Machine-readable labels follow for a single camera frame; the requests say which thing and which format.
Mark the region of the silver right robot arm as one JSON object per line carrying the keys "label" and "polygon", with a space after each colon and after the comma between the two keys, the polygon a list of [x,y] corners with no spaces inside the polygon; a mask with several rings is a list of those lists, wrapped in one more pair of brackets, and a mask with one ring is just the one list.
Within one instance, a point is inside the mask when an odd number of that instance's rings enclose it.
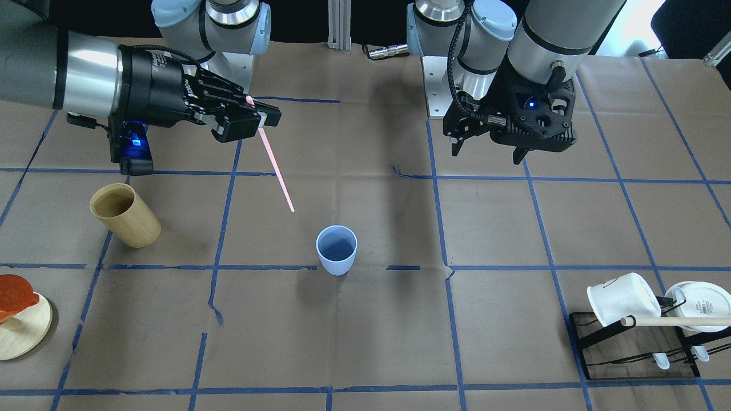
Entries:
{"label": "silver right robot arm", "polygon": [[259,1],[154,1],[166,46],[120,45],[50,23],[48,1],[2,2],[2,100],[125,122],[207,125],[219,142],[276,127],[278,107],[231,80],[224,54],[262,55],[271,8]]}

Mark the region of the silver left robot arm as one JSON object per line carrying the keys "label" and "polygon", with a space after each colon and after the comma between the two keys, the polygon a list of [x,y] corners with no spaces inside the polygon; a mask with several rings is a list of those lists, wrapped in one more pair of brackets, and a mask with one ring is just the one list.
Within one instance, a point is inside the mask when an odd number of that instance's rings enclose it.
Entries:
{"label": "silver left robot arm", "polygon": [[529,1],[519,17],[504,1],[410,3],[410,54],[445,60],[438,78],[447,91],[442,132],[452,156],[485,134],[514,148],[514,164],[531,151],[574,146],[573,77],[623,7],[623,1]]}

